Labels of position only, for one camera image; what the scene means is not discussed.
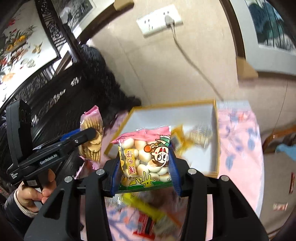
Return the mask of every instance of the black coat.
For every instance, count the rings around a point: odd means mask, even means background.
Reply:
[[[22,241],[32,218],[26,216],[14,200],[14,192],[0,205],[1,241]]]

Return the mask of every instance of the white sticker label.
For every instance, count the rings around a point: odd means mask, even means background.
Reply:
[[[29,186],[37,186],[36,180],[27,181]]]

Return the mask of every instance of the blue cloth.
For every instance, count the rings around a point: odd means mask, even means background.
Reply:
[[[296,161],[296,145],[280,144],[276,147],[276,152],[285,152],[293,161]]]

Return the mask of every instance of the person's sleeve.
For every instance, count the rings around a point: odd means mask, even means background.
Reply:
[[[10,194],[2,211],[12,226],[24,236],[37,213],[25,209],[17,200],[16,191]]]

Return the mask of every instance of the beige tiled wall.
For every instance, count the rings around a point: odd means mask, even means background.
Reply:
[[[128,95],[143,105],[217,98],[176,47],[170,29],[144,38],[137,18],[174,4],[183,20],[177,38],[224,99],[247,99],[261,132],[296,121],[296,82],[285,79],[238,81],[230,27],[218,0],[134,0],[92,39]]]

